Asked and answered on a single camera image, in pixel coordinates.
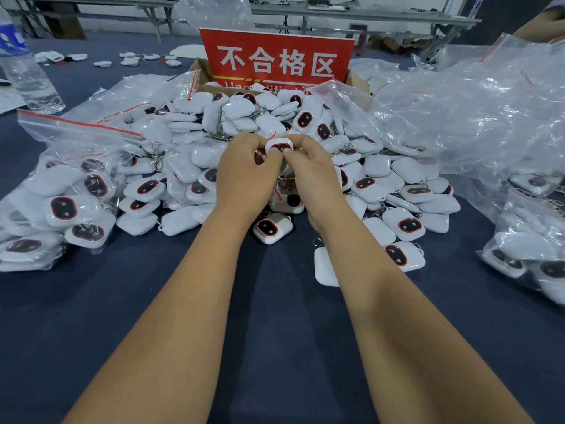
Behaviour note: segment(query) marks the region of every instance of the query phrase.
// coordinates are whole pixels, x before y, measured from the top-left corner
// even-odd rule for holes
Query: metal frame
[[[112,19],[121,21],[143,21],[151,22],[155,27],[157,33],[157,40],[159,43],[162,41],[160,26],[167,24],[169,33],[174,38],[173,23],[186,23],[184,20],[173,20],[171,17],[172,9],[177,3],[176,0],[23,0],[26,3],[29,11],[26,10],[9,10],[12,14],[19,14],[21,16],[30,15],[36,23],[39,23],[38,16],[48,16],[54,18],[62,17],[84,17],[91,19]],[[135,6],[143,10],[146,17],[131,17],[131,16],[114,16],[110,14],[94,14],[94,13],[76,13],[76,14],[58,14],[52,12],[41,12],[36,9],[31,1],[60,1],[66,3],[76,4],[94,4],[99,6]],[[165,18],[157,17],[155,12],[156,8],[162,7],[165,11]],[[378,10],[349,10],[349,11],[326,11],[326,10],[310,10],[308,9],[307,0],[305,3],[291,3],[290,5],[279,4],[251,4],[251,12],[259,15],[272,15],[272,16],[302,16],[302,25],[271,25],[271,24],[256,24],[260,28],[275,28],[285,30],[300,30],[302,34],[312,29],[318,29],[329,32],[346,33],[346,34],[374,34],[376,31],[362,31],[353,29],[331,29],[331,28],[318,28],[309,27],[308,18],[314,17],[328,17],[334,19],[347,19],[354,21],[402,21],[402,22],[420,22],[430,24],[430,35],[419,35],[413,33],[381,33],[388,35],[401,35],[406,37],[429,38],[430,41],[422,50],[421,57],[424,59],[430,58],[435,52],[441,49],[445,44],[448,44],[455,36],[465,29],[470,29],[480,22],[478,19],[469,19],[462,16],[449,16],[444,12],[392,12],[382,9]],[[448,32],[445,36],[440,37],[437,35],[439,26],[448,26]]]

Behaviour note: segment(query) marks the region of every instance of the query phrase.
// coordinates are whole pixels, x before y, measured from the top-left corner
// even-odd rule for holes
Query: dark blue tablecloth
[[[172,72],[158,62],[123,67],[119,52],[165,54],[176,46],[167,37],[159,45],[154,35],[115,33],[30,45],[88,53],[86,62],[45,67],[68,107],[122,76]],[[114,66],[95,68],[97,60]],[[44,148],[19,127],[15,113],[0,116],[0,196],[25,178]],[[447,234],[418,240],[427,264],[409,276],[538,423],[563,423],[565,315],[479,260],[474,250],[483,248],[493,225],[467,202],[461,205]],[[306,214],[293,221],[294,232],[272,246],[245,238],[210,421],[377,422],[340,290],[314,279],[318,235]],[[116,232],[97,256],[74,249],[51,271],[0,274],[0,422],[59,422],[197,231],[175,237]]]

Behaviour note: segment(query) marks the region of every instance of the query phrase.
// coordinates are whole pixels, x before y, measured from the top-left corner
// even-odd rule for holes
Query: hand
[[[233,213],[249,226],[267,204],[279,176],[283,156],[273,149],[257,165],[255,151],[264,149],[267,139],[249,132],[239,133],[225,149],[217,167],[216,207]]]
[[[298,194],[308,210],[310,224],[322,233],[328,223],[350,207],[341,192],[340,181],[329,153],[308,135],[289,135],[294,151],[285,149],[282,155],[292,166]]]

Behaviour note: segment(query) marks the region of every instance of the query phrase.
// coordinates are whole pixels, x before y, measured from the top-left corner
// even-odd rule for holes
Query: left hand
[[[283,155],[273,148],[261,165],[255,151],[265,149],[267,139],[239,133],[225,149],[217,167],[216,210],[235,213],[250,225],[267,204],[279,176]]]

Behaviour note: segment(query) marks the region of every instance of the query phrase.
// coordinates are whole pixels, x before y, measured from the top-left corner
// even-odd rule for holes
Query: blue bottle label
[[[0,56],[19,56],[30,53],[24,38],[14,24],[0,25]]]

